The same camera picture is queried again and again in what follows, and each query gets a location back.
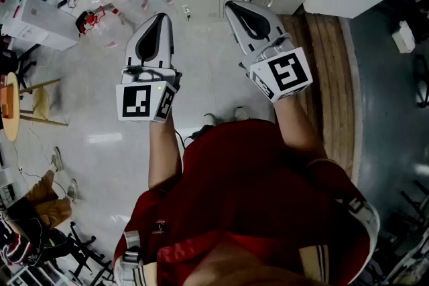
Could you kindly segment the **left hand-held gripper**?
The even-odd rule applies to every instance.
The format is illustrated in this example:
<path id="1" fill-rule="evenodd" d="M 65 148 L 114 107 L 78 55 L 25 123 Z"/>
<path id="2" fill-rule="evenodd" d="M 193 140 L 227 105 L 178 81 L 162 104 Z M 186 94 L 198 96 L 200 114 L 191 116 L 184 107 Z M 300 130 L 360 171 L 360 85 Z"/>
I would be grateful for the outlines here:
<path id="1" fill-rule="evenodd" d="M 166 13 L 149 18 L 133 34 L 126 47 L 127 66 L 116 85 L 120 121 L 166 122 L 182 77 L 170 68 L 173 53 L 172 22 Z"/>

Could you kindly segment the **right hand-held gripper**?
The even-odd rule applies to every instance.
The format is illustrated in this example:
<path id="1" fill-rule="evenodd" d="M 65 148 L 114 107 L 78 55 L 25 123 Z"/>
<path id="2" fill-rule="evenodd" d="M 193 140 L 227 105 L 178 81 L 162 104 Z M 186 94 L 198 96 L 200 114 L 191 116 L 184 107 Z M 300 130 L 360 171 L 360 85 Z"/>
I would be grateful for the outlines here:
<path id="1" fill-rule="evenodd" d="M 312 84 L 305 53 L 294 47 L 279 17 L 246 1 L 227 1 L 225 15 L 244 57 L 247 77 L 272 103 Z"/>

